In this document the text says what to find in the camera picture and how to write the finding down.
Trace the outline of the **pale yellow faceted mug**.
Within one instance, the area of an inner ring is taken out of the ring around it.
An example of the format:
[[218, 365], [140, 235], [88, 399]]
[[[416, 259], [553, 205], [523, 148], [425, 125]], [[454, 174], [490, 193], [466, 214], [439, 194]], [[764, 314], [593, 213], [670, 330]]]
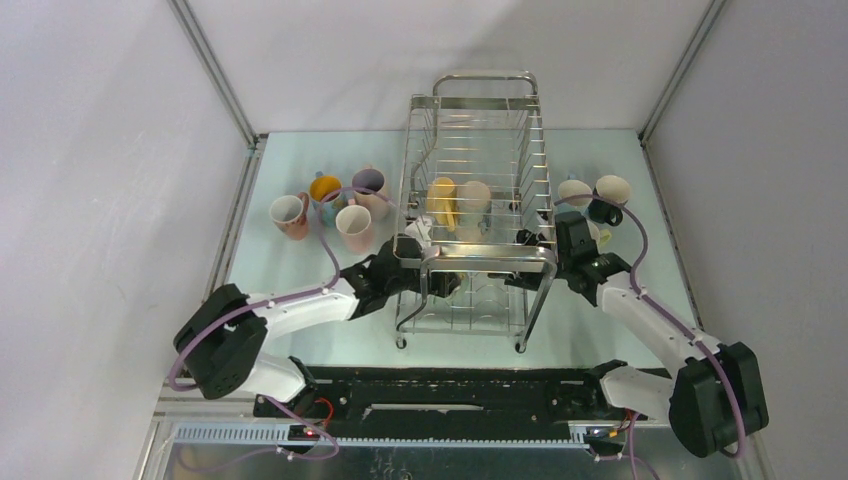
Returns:
[[603, 247], [611, 240], [612, 233], [609, 229], [602, 229], [593, 222], [589, 222], [588, 227], [590, 236], [598, 247]]

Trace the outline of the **black mug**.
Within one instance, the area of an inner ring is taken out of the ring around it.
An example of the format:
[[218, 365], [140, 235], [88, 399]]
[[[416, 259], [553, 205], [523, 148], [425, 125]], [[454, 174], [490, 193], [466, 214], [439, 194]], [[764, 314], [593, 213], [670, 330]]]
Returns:
[[596, 223], [618, 226], [623, 221], [620, 206], [625, 205], [632, 195], [630, 183], [617, 175], [605, 175], [596, 182], [593, 194], [595, 198], [587, 208], [589, 218]]

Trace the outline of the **pink faceted mug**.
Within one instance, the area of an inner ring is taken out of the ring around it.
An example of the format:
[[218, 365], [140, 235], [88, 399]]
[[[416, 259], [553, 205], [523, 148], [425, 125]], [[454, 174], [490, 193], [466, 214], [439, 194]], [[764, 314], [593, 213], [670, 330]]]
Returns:
[[346, 248], [354, 254], [365, 254], [375, 238], [370, 211], [357, 204], [350, 204], [339, 211], [335, 226]]

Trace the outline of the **light blue faceted mug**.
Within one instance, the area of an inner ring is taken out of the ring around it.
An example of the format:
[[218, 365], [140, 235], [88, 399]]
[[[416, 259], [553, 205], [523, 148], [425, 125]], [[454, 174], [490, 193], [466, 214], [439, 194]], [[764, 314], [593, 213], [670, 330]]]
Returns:
[[592, 193], [592, 188], [579, 179], [570, 178], [561, 182], [558, 186], [558, 195], [563, 202], [557, 206], [557, 212], [574, 211], [583, 214], [592, 201], [590, 197]]

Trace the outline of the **blue butterfly mug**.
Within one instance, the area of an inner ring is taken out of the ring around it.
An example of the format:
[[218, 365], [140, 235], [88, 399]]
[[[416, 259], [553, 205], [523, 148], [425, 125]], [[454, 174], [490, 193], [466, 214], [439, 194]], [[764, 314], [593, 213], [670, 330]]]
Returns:
[[339, 212], [348, 205], [341, 189], [342, 183], [337, 177], [321, 171], [315, 173], [315, 179], [309, 186], [309, 196], [324, 226], [334, 227]]

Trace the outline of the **iridescent pale pink mug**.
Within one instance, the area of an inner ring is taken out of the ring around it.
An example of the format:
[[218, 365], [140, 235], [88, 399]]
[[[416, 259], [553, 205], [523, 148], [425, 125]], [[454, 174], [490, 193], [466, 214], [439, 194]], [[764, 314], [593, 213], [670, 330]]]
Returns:
[[353, 175], [351, 186], [354, 188], [355, 201], [369, 211], [374, 222], [379, 222], [388, 215], [389, 185], [381, 170], [366, 165]]

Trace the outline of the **cream seahorse pattern mug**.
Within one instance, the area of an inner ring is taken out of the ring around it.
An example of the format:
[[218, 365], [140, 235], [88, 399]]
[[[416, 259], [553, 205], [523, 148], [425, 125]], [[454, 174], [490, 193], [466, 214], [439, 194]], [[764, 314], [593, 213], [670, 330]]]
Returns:
[[491, 190], [476, 180], [459, 185], [456, 190], [457, 226], [460, 241], [479, 242], [491, 228]]

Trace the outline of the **salmon dotted mug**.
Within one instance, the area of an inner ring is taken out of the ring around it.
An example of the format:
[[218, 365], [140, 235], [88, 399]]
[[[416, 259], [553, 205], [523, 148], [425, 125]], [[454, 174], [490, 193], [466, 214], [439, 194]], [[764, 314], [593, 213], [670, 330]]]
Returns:
[[269, 216], [284, 235], [294, 241], [305, 239], [309, 234], [309, 195], [300, 192], [275, 199], [269, 207]]

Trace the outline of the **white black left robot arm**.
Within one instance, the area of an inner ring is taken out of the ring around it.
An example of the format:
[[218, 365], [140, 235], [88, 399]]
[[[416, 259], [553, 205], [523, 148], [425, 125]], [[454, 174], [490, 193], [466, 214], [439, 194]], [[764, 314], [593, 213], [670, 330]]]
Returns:
[[448, 298], [461, 284], [458, 273], [439, 272], [430, 280], [403, 267], [391, 241], [377, 253], [338, 268], [325, 283], [300, 292], [248, 295], [225, 284], [175, 335], [178, 357], [168, 381], [182, 390], [176, 377], [187, 371], [193, 388], [207, 400], [246, 392], [277, 401], [292, 416], [304, 416], [316, 403], [314, 378], [298, 358], [271, 353], [271, 343], [313, 326], [367, 316], [402, 292]]

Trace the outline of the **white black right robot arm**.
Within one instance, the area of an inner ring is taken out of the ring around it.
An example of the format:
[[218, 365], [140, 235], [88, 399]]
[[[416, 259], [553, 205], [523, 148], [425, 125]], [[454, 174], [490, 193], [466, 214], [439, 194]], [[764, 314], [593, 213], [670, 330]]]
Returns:
[[679, 320], [639, 284], [633, 265], [613, 252], [599, 251], [581, 214], [558, 214], [555, 231], [550, 237], [522, 229], [515, 238], [521, 246], [554, 250], [556, 279], [623, 324], [666, 371], [656, 375], [622, 360], [590, 369], [581, 392], [588, 414], [606, 418], [625, 409], [666, 420], [682, 446], [699, 458], [727, 455], [731, 445], [742, 449], [749, 435], [769, 425], [751, 348], [724, 343]]

